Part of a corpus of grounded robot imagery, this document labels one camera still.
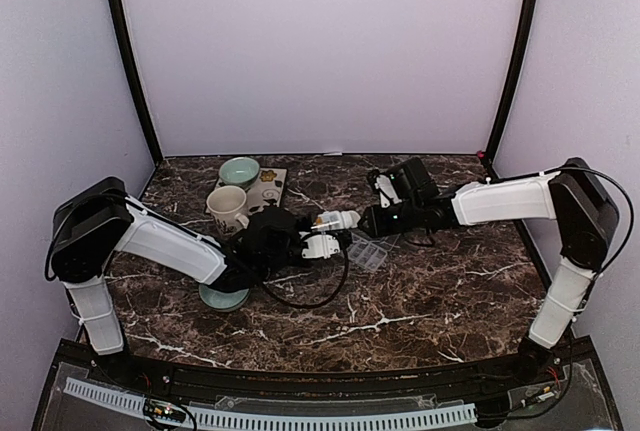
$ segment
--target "mug handle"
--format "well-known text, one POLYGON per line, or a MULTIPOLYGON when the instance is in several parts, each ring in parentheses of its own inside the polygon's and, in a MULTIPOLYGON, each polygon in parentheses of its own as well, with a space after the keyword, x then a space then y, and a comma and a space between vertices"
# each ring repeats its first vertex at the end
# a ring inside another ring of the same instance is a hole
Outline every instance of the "mug handle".
POLYGON ((233 217, 233 219, 238 221, 244 229, 247 229, 249 227, 249 218, 247 218, 244 214, 238 213, 233 217))

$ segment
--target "black vertical post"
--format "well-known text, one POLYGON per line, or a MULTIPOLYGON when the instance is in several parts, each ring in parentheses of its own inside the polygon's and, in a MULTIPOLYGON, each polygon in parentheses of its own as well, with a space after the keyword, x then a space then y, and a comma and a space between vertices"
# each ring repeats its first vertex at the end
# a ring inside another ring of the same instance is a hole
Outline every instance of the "black vertical post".
POLYGON ((124 72, 127 76, 127 82, 129 83, 133 104, 136 108, 145 140, 147 141, 147 147, 157 166, 163 159, 162 150, 160 149, 156 132, 153 129, 149 107, 147 106, 147 101, 142 91, 142 83, 140 82, 138 67, 133 57, 133 48, 131 47, 131 40, 129 39, 129 30, 127 29, 122 0, 109 0, 109 8, 111 9, 113 28, 116 32, 116 39, 118 41, 118 47, 120 48, 120 57, 122 58, 124 72))
POLYGON ((513 97, 516 93, 518 79, 520 78, 520 71, 522 70, 522 63, 524 62, 527 42, 529 41, 529 32, 531 31, 531 22, 533 21, 533 11, 535 6, 536 0, 522 0, 520 21, 518 22, 516 39, 513 44, 513 52, 511 54, 509 70, 507 71, 507 79, 504 83, 502 97, 500 98, 496 118, 493 123, 493 128, 491 129, 491 136, 489 137, 487 148, 482 155, 482 158, 487 160, 489 163, 493 162, 496 157, 498 147, 500 146, 500 140, 502 139, 504 129, 507 125, 509 111, 511 110, 511 104, 513 103, 513 97))

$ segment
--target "marble countertop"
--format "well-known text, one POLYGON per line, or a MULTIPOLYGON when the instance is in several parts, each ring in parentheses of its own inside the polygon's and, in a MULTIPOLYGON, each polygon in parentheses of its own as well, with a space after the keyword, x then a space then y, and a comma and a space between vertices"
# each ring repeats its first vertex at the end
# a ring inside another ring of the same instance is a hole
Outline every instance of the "marble countertop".
MULTIPOLYGON (((259 156, 288 169, 283 206, 295 214, 374 204, 366 174, 409 156, 259 156)), ((421 156, 441 187, 483 176, 473 156, 421 156)), ((142 201, 176 222, 216 236, 205 199, 228 157, 165 160, 142 201)), ((409 238, 418 240, 416 234, 409 238)), ((370 272, 352 266, 328 306, 298 311, 253 290, 239 310, 207 307, 186 276, 131 255, 107 271, 117 313, 134 354, 233 369, 287 372, 383 371, 474 361, 514 353, 544 295, 512 223, 441 231, 435 248, 398 240, 370 272)), ((288 269, 272 289, 289 300, 327 296, 342 258, 288 269)))

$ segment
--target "white vent strip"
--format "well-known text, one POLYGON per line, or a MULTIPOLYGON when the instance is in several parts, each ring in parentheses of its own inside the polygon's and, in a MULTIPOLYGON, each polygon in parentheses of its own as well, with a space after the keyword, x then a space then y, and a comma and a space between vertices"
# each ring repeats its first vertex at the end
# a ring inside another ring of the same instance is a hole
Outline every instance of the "white vent strip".
MULTIPOLYGON (((144 418, 142 414, 144 397, 127 391, 107 389, 96 384, 67 378, 64 392, 103 408, 136 418, 144 418)), ((198 422, 198 429, 213 431, 422 431, 472 424, 477 421, 473 404, 410 413, 332 417, 270 416, 231 413, 198 406, 188 406, 188 408, 198 422)), ((188 419, 181 427, 192 428, 188 419)))

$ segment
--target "bowl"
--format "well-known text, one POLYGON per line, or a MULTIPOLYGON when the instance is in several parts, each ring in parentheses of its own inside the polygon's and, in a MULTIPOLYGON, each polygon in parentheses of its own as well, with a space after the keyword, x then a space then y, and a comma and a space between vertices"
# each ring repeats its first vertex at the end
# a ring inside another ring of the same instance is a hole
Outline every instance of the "bowl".
POLYGON ((226 161, 218 173, 224 184, 247 189, 260 174, 260 164, 251 158, 233 158, 226 161))

